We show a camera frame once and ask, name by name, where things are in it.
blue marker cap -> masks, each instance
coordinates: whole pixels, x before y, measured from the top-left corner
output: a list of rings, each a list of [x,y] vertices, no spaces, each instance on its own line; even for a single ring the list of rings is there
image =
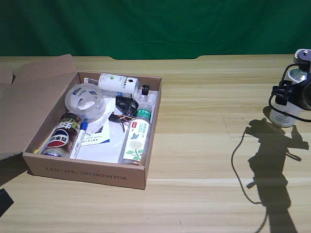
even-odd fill
[[[88,125],[88,123],[86,121],[83,121],[82,124],[81,124],[80,130],[86,131],[87,125]]]

bottle cap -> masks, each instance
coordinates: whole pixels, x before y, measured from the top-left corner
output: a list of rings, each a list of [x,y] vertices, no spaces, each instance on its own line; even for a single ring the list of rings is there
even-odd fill
[[[149,86],[148,85],[143,85],[141,88],[141,94],[143,96],[147,96],[149,93]]]

cardboard box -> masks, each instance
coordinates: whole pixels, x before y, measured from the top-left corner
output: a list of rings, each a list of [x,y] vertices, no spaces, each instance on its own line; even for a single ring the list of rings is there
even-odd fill
[[[11,87],[13,83],[13,69],[11,67],[0,68],[0,97]]]
[[[139,78],[151,90],[158,91],[144,166],[33,154],[67,111],[67,91],[82,83],[85,77],[98,80],[100,76],[100,73],[76,72],[69,54],[17,70],[14,83],[0,98],[0,158],[23,152],[31,173],[36,176],[144,189],[161,99],[161,78],[124,75]]]

plastic bottle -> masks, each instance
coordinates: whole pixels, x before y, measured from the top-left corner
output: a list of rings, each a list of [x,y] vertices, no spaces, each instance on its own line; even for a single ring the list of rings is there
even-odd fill
[[[152,106],[147,101],[139,104],[136,118],[129,122],[119,156],[120,164],[144,165],[151,131],[151,113]]]
[[[117,96],[136,100],[141,92],[148,94],[149,86],[142,85],[137,78],[115,74],[101,74],[98,87],[102,90],[114,91]]]
[[[307,72],[304,72],[300,69],[290,70],[285,77],[285,80],[292,81],[293,84],[300,83],[306,79],[307,79]],[[298,116],[302,110],[301,108],[290,102],[284,103],[284,100],[278,97],[276,97],[276,102],[273,106],[278,110],[292,114],[294,116]],[[291,127],[292,125],[294,125],[296,121],[296,119],[290,116],[286,116],[282,113],[279,113],[273,109],[271,109],[270,112],[270,120],[280,127]]]

bottle label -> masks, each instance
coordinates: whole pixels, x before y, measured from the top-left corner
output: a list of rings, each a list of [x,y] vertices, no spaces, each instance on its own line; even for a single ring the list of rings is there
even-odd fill
[[[292,114],[294,116],[298,116],[301,112],[301,108],[299,108],[298,106],[296,106],[290,102],[287,102],[287,104],[285,106],[275,103],[274,107],[280,111]],[[273,109],[270,112],[270,119],[273,123],[275,123],[276,125],[281,126],[281,127],[290,127],[290,126],[294,125],[294,123],[296,121],[294,118],[287,116],[287,115],[284,115],[282,113],[279,113],[277,111],[274,111]]]
[[[148,130],[149,123],[143,119],[135,119],[131,122],[123,159],[141,160]]]
[[[98,87],[103,90],[116,91],[119,96],[133,97],[137,92],[138,79],[105,73],[100,75]]]
[[[136,115],[136,117],[145,117],[145,118],[147,118],[148,120],[150,120],[150,118],[151,118],[151,112],[149,111],[149,110],[147,110],[147,109],[139,109],[138,111],[137,111],[137,115]]]

